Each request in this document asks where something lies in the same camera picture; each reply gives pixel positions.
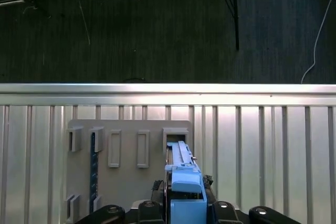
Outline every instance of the gray plastic bracket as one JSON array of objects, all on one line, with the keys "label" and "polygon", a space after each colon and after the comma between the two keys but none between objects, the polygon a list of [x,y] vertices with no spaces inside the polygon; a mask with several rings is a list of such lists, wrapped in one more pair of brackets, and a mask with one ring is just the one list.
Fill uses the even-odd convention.
[{"label": "gray plastic bracket", "polygon": [[149,168],[149,131],[138,131],[138,168]]},{"label": "gray plastic bracket", "polygon": [[120,167],[120,152],[121,130],[112,130],[108,139],[108,166],[110,168]]},{"label": "gray plastic bracket", "polygon": [[70,152],[77,152],[81,150],[82,129],[83,127],[73,127],[67,129]]},{"label": "gray plastic bracket", "polygon": [[185,143],[189,144],[189,131],[187,128],[163,128],[163,154],[166,154],[167,150],[167,137],[169,135],[184,135]]},{"label": "gray plastic bracket", "polygon": [[66,224],[74,224],[79,220],[79,195],[70,195],[66,199]]},{"label": "gray plastic bracket", "polygon": [[95,149],[94,152],[100,152],[103,150],[103,138],[104,138],[104,127],[93,127],[89,130],[90,135],[92,133],[95,134]]}]

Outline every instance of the dark carpet floor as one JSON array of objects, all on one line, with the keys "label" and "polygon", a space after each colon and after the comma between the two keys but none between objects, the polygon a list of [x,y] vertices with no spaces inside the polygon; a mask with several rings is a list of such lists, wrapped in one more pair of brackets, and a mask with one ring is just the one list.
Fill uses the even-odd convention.
[{"label": "dark carpet floor", "polygon": [[[239,52],[224,0],[39,1],[0,7],[0,82],[299,83],[329,0],[239,0]],[[316,56],[336,83],[336,0]]]}]

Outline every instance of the vertical metal slat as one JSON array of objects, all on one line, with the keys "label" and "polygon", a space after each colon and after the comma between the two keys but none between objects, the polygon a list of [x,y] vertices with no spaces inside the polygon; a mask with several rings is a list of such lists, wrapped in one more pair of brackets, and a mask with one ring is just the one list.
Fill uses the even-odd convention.
[{"label": "vertical metal slat", "polygon": [[4,223],[24,223],[27,107],[11,106],[8,129],[6,216]]},{"label": "vertical metal slat", "polygon": [[218,107],[218,199],[236,200],[236,107]]},{"label": "vertical metal slat", "polygon": [[289,216],[307,223],[305,108],[289,107],[287,114]]},{"label": "vertical metal slat", "polygon": [[331,223],[327,107],[311,108],[313,223]]},{"label": "vertical metal slat", "polygon": [[29,223],[48,223],[49,112],[49,106],[32,108]]},{"label": "vertical metal slat", "polygon": [[248,211],[260,202],[259,107],[242,107],[241,120],[242,210]]}]

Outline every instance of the rectangular slot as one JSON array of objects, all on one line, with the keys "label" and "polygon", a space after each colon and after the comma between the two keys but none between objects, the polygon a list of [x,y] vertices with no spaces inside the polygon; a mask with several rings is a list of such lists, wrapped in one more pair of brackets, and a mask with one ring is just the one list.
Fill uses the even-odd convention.
[{"label": "rectangular slot", "polygon": [[70,196],[67,198],[67,200],[66,200],[66,202],[67,202],[67,205],[66,205],[66,207],[67,207],[67,216],[66,216],[66,218],[67,218],[67,219],[70,218],[70,212],[71,212],[70,201],[71,201],[73,198],[74,198],[74,195],[70,195]]},{"label": "rectangular slot", "polygon": [[149,167],[149,131],[138,132],[138,168]]},{"label": "rectangular slot", "polygon": [[167,135],[167,142],[178,143],[179,141],[183,141],[185,143],[185,137],[185,135],[169,134]]},{"label": "rectangular slot", "polygon": [[79,195],[74,196],[70,200],[70,223],[76,223],[79,220]]},{"label": "rectangular slot", "polygon": [[79,151],[81,149],[82,127],[68,129],[67,134],[69,136],[69,151]]},{"label": "rectangular slot", "polygon": [[69,132],[69,151],[72,150],[72,131]]},{"label": "rectangular slot", "polygon": [[103,137],[104,137],[104,132],[103,132],[103,127],[94,127],[90,129],[90,135],[94,134],[94,139],[95,139],[95,149],[94,152],[100,152],[103,150]]},{"label": "rectangular slot", "polygon": [[163,129],[163,154],[166,153],[167,143],[183,141],[189,144],[187,128],[164,128]]},{"label": "rectangular slot", "polygon": [[120,167],[121,151],[121,131],[115,130],[110,132],[108,144],[108,166],[111,168]]},{"label": "rectangular slot", "polygon": [[101,208],[101,196],[98,196],[94,201],[93,201],[93,211],[97,211]]}]

